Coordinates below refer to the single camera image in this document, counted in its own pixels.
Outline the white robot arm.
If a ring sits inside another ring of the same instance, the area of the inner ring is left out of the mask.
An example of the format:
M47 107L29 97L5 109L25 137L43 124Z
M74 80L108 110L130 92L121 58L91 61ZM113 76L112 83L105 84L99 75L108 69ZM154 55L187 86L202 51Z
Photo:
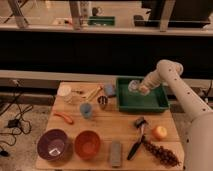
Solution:
M128 89L148 95L166 82L191 122L186 137L184 171L213 171L213 109L181 79L182 73L180 63L160 60L156 69L142 81L131 80Z

